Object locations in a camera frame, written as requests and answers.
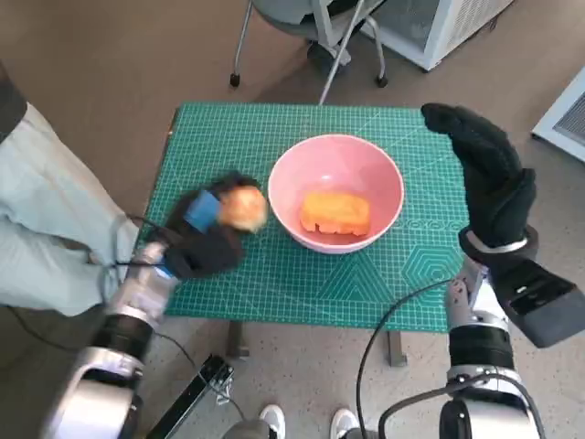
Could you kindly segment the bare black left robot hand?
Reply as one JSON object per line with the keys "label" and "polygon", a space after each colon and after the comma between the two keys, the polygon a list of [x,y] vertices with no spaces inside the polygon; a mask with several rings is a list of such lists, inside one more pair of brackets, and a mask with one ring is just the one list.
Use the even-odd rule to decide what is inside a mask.
{"label": "bare black left robot hand", "polygon": [[165,226],[180,234],[238,239],[259,231],[268,218],[268,202],[259,182],[229,171],[206,187],[186,192],[175,204]]}

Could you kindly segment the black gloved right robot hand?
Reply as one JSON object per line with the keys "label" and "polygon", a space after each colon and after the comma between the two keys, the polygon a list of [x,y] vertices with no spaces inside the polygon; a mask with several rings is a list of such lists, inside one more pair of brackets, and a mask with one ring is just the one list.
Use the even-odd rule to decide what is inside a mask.
{"label": "black gloved right robot hand", "polygon": [[508,135],[483,116],[462,106],[426,103],[426,127],[445,134],[463,168],[471,230],[490,248],[525,238],[536,198],[536,171],[522,166]]}

